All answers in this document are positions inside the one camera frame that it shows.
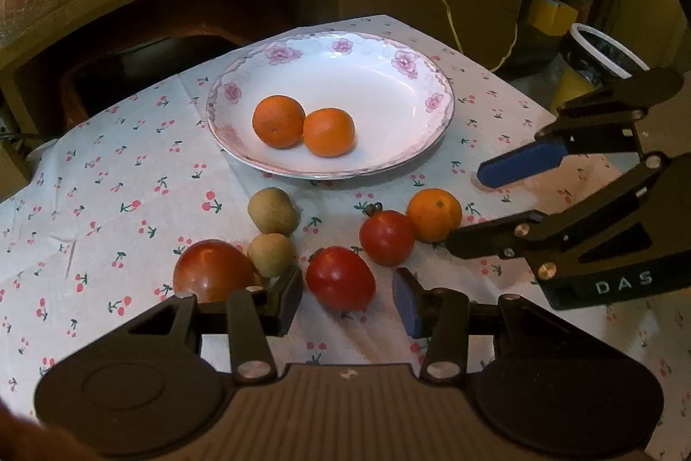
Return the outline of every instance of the orange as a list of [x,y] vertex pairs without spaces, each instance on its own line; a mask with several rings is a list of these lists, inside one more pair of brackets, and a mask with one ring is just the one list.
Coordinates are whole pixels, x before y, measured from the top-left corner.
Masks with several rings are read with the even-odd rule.
[[338,157],[355,147],[355,124],[346,111],[322,108],[305,118],[303,136],[317,157]]
[[427,188],[415,194],[406,212],[422,242],[441,242],[461,224],[461,204],[453,194],[439,188]]
[[269,96],[257,104],[252,129],[260,140],[274,149],[295,145],[303,134],[305,110],[289,96]]

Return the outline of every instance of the white plate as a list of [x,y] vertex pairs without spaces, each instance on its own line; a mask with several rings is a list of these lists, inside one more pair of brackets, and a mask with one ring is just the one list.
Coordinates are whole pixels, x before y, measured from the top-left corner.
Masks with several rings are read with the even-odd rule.
[[[333,159],[304,143],[264,144],[252,129],[260,101],[290,96],[305,112],[341,108],[352,117],[355,149]],[[453,116],[447,77],[426,56],[378,35],[293,35],[235,60],[206,101],[209,130],[231,155],[261,171],[305,179],[343,179],[391,169],[429,149]]]

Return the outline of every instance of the cherry print tablecloth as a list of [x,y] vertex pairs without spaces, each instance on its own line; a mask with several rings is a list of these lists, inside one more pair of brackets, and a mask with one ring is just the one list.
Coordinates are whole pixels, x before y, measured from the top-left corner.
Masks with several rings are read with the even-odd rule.
[[[294,239],[304,267],[320,247],[359,250],[369,202],[404,210],[418,190],[445,188],[472,224],[528,208],[553,213],[616,177],[603,157],[591,155],[568,157],[557,171],[510,190],[475,188],[480,162],[531,139],[550,114],[455,50],[385,16],[288,34],[325,29],[390,37],[437,62],[457,99],[440,145],[386,174],[333,183],[272,178],[233,160],[206,128],[205,100],[215,78],[251,48],[161,81],[76,127],[44,155],[32,184],[0,204],[0,397],[11,408],[33,415],[35,385],[55,361],[170,296],[175,261],[192,242],[221,238],[246,248],[257,234],[247,201],[265,186],[281,187],[301,209]],[[288,336],[271,341],[280,366],[419,366],[426,342],[406,336],[390,271],[371,266],[377,295],[364,313],[327,312],[305,291]],[[548,306],[523,260],[461,261],[416,243],[407,266],[426,287],[451,287],[479,302],[516,292]],[[561,314],[657,375],[666,408],[649,453],[658,459],[683,460],[691,451],[690,303],[691,294],[677,292]],[[478,370],[491,360],[491,339],[471,340],[469,369]],[[205,339],[203,357],[229,369],[223,338]]]

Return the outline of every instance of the trash can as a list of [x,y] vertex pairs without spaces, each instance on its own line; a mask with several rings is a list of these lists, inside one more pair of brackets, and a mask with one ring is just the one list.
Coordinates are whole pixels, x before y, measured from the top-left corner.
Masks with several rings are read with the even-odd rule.
[[567,100],[592,92],[610,77],[628,79],[636,71],[649,70],[633,51],[604,32],[585,24],[574,24],[559,44],[566,62],[550,111]]

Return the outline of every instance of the red object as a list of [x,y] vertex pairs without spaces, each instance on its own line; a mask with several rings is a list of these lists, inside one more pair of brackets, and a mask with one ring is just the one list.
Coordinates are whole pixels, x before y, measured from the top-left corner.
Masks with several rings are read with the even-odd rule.
[[398,211],[378,211],[360,227],[360,246],[380,266],[405,262],[414,244],[412,223]]
[[343,247],[317,251],[305,281],[322,305],[341,311],[364,311],[377,288],[365,261]]
[[208,239],[187,248],[173,273],[175,293],[193,292],[200,303],[225,301],[236,289],[254,285],[250,260],[233,245]]

